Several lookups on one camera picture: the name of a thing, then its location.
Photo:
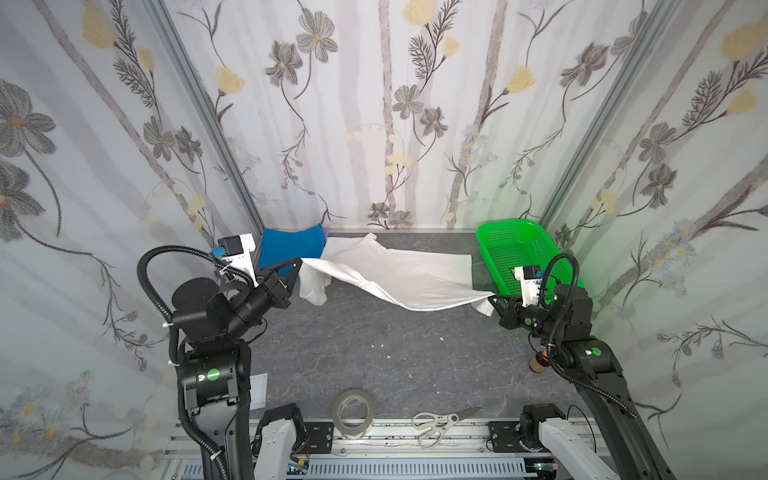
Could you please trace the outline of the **white t-shirt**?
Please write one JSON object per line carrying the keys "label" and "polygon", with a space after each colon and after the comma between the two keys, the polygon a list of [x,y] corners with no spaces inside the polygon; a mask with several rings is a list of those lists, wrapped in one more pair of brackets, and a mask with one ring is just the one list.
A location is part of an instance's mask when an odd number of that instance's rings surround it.
{"label": "white t-shirt", "polygon": [[390,249],[372,233],[360,238],[331,237],[319,258],[304,258],[300,297],[323,305],[325,289],[334,279],[410,311],[470,305],[485,316],[493,314],[488,301],[492,293],[473,288],[469,255]]}

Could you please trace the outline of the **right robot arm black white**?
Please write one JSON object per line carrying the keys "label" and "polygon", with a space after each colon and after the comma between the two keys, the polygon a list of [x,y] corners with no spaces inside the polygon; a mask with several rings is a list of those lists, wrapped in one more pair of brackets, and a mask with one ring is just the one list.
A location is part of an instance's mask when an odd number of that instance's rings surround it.
{"label": "right robot arm black white", "polygon": [[513,270],[519,296],[493,295],[488,301],[508,330],[522,328],[541,341],[550,368],[584,399],[613,463],[564,437],[564,412],[552,404],[527,406],[519,438],[528,448],[542,447],[574,478],[672,479],[674,473],[640,418],[618,358],[592,333],[593,300],[580,287],[579,264],[568,253],[546,267]]}

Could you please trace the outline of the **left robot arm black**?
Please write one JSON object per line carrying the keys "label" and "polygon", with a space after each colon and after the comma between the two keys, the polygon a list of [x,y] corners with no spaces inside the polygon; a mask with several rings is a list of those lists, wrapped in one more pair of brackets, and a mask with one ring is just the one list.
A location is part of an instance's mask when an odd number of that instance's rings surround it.
{"label": "left robot arm black", "polygon": [[[188,280],[165,302],[148,267],[153,259],[171,253],[205,260],[217,276]],[[169,331],[178,418],[200,447],[207,479],[254,476],[249,435],[251,349],[245,335],[262,324],[271,309],[289,306],[301,266],[301,259],[293,258],[249,274],[211,252],[181,245],[155,247],[138,260],[138,282]]]}

